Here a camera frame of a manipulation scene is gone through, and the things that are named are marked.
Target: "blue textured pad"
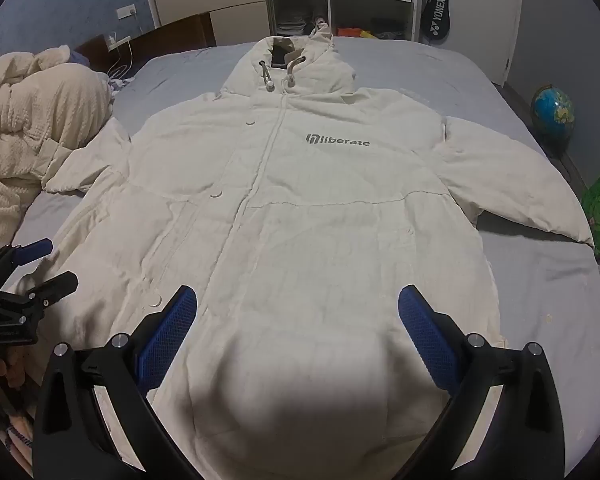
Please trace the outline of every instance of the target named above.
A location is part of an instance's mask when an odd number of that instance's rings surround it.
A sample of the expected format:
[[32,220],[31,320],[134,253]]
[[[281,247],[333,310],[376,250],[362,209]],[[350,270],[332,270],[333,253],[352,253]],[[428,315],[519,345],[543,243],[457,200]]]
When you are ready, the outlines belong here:
[[27,265],[51,254],[51,251],[53,250],[54,245],[51,243],[51,240],[49,240],[49,238],[44,238],[14,250],[11,261],[18,267]]
[[196,294],[191,288],[183,287],[151,339],[144,345],[136,361],[136,383],[143,395],[157,388],[171,366],[193,320],[196,319]]
[[460,385],[458,357],[438,329],[434,311],[414,286],[400,293],[398,314],[436,386],[453,395]]

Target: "jacket hood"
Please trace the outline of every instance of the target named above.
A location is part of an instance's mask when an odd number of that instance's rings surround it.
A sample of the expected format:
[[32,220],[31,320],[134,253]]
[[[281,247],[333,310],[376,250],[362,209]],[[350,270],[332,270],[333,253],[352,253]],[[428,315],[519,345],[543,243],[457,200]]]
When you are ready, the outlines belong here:
[[[274,45],[288,51],[285,56],[288,62],[299,57],[306,58],[293,68],[294,83],[289,84],[286,69],[271,66]],[[270,91],[267,91],[263,78],[260,64],[263,61],[274,84]],[[355,91],[354,79],[354,70],[340,59],[333,46],[329,25],[323,24],[309,36],[271,36],[260,40],[238,62],[221,92],[240,95],[258,91],[288,95],[350,93]]]

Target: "snap button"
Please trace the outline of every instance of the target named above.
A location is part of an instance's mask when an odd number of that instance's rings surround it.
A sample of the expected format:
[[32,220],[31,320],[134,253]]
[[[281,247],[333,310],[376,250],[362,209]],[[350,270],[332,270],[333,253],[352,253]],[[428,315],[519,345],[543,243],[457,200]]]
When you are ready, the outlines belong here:
[[149,293],[149,306],[150,307],[156,307],[156,306],[160,306],[160,304],[162,303],[162,296],[160,295],[160,293],[157,290],[154,290],[153,292]]

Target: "gray bed sheet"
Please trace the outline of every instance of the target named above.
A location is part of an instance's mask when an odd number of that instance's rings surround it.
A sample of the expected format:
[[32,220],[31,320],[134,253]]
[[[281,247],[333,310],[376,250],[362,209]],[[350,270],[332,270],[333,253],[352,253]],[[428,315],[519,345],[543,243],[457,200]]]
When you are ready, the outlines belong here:
[[[368,88],[391,88],[446,116],[475,121],[541,152],[525,125],[471,61],[403,41],[336,38]],[[154,113],[217,92],[252,44],[213,47],[151,60],[115,98],[114,116],[133,135]],[[42,193],[14,243],[53,237],[80,196]],[[560,397],[571,470],[600,434],[600,277],[591,248],[483,214],[478,230],[500,297],[511,348],[538,341]],[[14,279],[31,272],[22,269]]]

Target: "human hand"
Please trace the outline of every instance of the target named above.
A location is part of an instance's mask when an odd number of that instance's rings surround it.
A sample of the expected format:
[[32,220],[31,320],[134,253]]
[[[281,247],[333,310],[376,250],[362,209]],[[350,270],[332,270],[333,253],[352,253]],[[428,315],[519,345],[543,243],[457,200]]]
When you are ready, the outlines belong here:
[[24,384],[24,346],[7,348],[6,363],[0,359],[0,377],[5,377],[11,388]]

